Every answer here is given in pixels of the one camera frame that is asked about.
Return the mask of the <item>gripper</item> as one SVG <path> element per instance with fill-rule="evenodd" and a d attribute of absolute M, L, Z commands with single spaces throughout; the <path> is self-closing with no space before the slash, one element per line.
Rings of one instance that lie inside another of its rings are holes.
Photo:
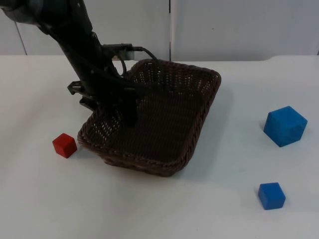
<path fill-rule="evenodd" d="M 120 110 L 125 125 L 133 127 L 138 119 L 138 87 L 124 77 L 123 55 L 137 50 L 131 44 L 67 46 L 66 57 L 79 78 L 68 90 L 81 94 L 81 104 L 92 110 L 100 105 Z"/>

